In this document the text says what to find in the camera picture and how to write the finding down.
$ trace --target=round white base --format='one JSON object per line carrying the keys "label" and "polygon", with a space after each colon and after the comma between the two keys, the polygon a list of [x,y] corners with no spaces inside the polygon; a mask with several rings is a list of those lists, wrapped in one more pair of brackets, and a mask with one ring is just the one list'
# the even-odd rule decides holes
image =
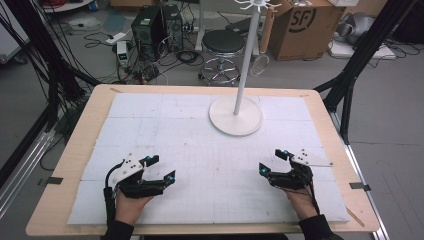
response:
{"label": "round white base", "polygon": [[262,125],[263,117],[259,106],[243,98],[238,115],[234,115],[236,96],[224,96],[215,100],[209,109],[209,117],[216,128],[232,136],[247,136]]}

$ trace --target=white box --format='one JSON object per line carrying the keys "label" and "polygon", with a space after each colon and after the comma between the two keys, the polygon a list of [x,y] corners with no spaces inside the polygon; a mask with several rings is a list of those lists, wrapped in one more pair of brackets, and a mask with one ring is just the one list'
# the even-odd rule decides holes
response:
{"label": "white box", "polygon": [[337,7],[354,7],[358,5],[359,0],[328,0]]}

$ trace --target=hand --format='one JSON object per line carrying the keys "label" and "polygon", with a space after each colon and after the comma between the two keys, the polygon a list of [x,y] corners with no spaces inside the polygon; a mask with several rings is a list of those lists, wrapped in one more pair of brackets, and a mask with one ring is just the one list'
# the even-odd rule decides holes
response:
{"label": "hand", "polygon": [[115,220],[124,222],[134,226],[137,219],[143,212],[144,206],[152,200],[153,197],[145,198],[127,198],[121,191],[118,192],[116,197],[116,215]]}
{"label": "hand", "polygon": [[306,189],[283,189],[287,194],[287,198],[290,200],[297,217],[299,220],[303,220],[318,215],[317,210],[312,204],[312,198]]}

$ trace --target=stool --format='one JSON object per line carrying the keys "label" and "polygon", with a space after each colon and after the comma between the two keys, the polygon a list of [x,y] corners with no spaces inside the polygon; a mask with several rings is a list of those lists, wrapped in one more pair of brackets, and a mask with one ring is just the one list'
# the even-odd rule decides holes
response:
{"label": "stool", "polygon": [[206,33],[202,38],[202,48],[217,58],[203,64],[198,74],[199,79],[208,79],[208,86],[216,82],[231,83],[234,87],[234,80],[240,80],[240,71],[237,65],[227,58],[241,55],[244,45],[244,39],[232,31],[214,30]]}

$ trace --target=computer tower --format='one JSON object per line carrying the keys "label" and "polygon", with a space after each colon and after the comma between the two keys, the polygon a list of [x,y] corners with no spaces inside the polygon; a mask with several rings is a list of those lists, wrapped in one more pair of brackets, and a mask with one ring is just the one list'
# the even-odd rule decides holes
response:
{"label": "computer tower", "polygon": [[140,9],[131,28],[139,49],[140,59],[157,61],[159,44],[166,38],[159,6],[144,6]]}
{"label": "computer tower", "polygon": [[165,21],[168,49],[172,52],[183,50],[183,20],[177,5],[165,5],[162,7]]}

